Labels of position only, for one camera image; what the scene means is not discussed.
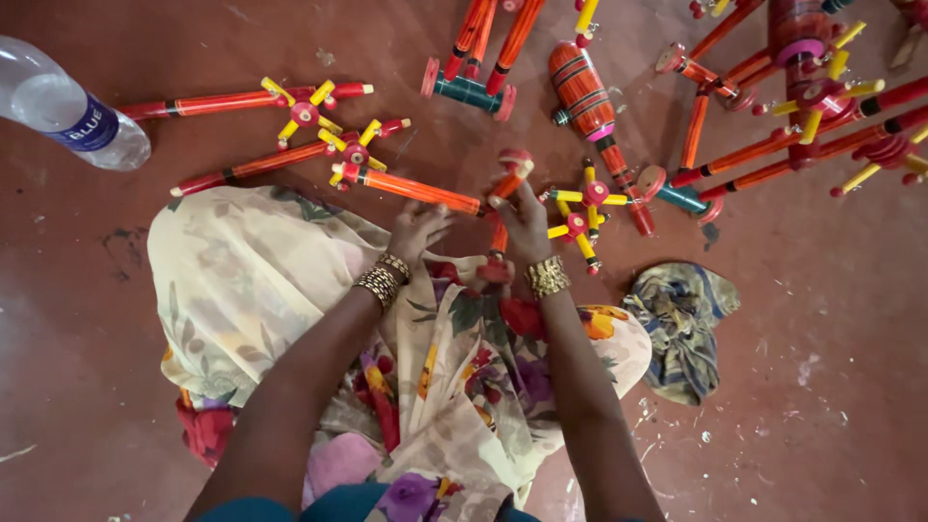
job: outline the blue label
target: blue label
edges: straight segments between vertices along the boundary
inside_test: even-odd
[[[42,134],[75,152],[91,152],[109,145],[117,132],[119,117],[116,112],[87,93],[87,111],[73,127]]]

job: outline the saree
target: saree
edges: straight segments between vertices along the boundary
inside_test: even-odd
[[[243,407],[389,239],[284,187],[221,187],[172,201],[148,236],[168,341],[162,373],[193,410]],[[508,499],[522,507],[538,466],[564,443],[543,322],[534,303],[474,289],[485,262],[426,253],[411,267],[318,428],[320,438],[363,437],[383,457],[372,474],[379,482],[414,472],[445,484],[435,519],[492,519],[479,513]],[[577,313],[623,396],[648,368],[648,334],[617,307]]]

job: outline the gold bangle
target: gold bangle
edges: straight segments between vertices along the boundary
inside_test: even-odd
[[[380,257],[377,258],[377,262],[383,263],[384,265],[389,265],[399,270],[403,274],[403,277],[406,278],[406,281],[404,281],[403,284],[406,284],[410,279],[412,279],[412,273],[409,271],[409,265],[407,265],[405,261],[399,257],[396,257],[395,255],[381,254]]]
[[[564,273],[564,265],[559,255],[529,265],[525,271],[525,278],[535,294],[535,299],[556,294],[571,285],[571,280]]]
[[[367,288],[380,300],[383,310],[393,305],[399,293],[399,283],[384,267],[372,267],[354,282],[352,286]]]

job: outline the red floor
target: red floor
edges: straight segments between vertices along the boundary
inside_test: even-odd
[[[678,165],[695,87],[652,65],[670,42],[692,46],[714,26],[692,20],[686,4],[625,0],[597,13],[590,54],[615,87],[612,103],[625,106],[615,134],[635,167]],[[477,193],[497,170],[497,150],[518,146],[535,155],[537,189],[573,184],[580,160],[595,151],[549,123],[557,100],[547,72],[551,48],[572,34],[573,2],[552,0],[543,10],[509,76],[519,97],[506,124],[419,96],[427,57],[445,59],[465,6],[6,2],[0,33],[31,40],[112,105],[255,90],[265,75],[284,85],[364,80],[377,92],[344,101],[338,120],[412,118],[412,129],[372,148],[397,172]],[[885,76],[901,31],[890,4],[857,2],[838,18],[870,25],[848,47],[850,76]],[[497,20],[491,62],[512,16]],[[765,41],[766,16],[755,13],[701,62],[725,70]],[[925,75],[926,53],[911,71],[887,77],[890,86]],[[763,85],[761,99],[783,99],[782,83],[778,75]],[[177,390],[159,372],[165,340],[146,227],[180,179],[273,151],[282,118],[267,109],[146,124],[154,154],[130,174],[96,170],[0,122],[0,459],[34,445],[0,462],[6,518],[173,520],[189,507],[208,473],[181,444]],[[713,101],[698,162],[766,137],[776,124]],[[295,142],[304,141],[298,133]],[[659,237],[640,238],[616,213],[603,227],[598,277],[583,273],[572,246],[563,249],[580,302],[617,303],[638,271],[669,259],[702,264],[741,291],[741,310],[717,329],[721,386],[702,408],[659,399],[644,385],[623,401],[668,518],[928,519],[928,422],[918,406],[928,394],[925,188],[905,189],[902,173],[884,173],[842,200],[829,197],[858,167],[843,157],[728,197],[711,248],[690,217],[653,202]],[[334,193],[327,170],[324,160],[308,162],[255,183],[295,184],[378,224],[392,221],[399,198]],[[462,228],[435,251],[483,252],[489,236],[475,230]],[[572,476],[563,453],[546,462],[528,511],[582,520]]]

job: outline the woman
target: woman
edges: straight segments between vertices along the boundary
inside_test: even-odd
[[[198,410],[244,407],[187,519],[533,520],[517,508],[566,443],[589,520],[663,520],[619,407],[648,335],[575,308],[544,208],[527,183],[512,200],[489,203],[536,304],[478,281],[481,256],[425,252],[444,207],[412,202],[392,236],[282,188],[162,211],[162,371]]]

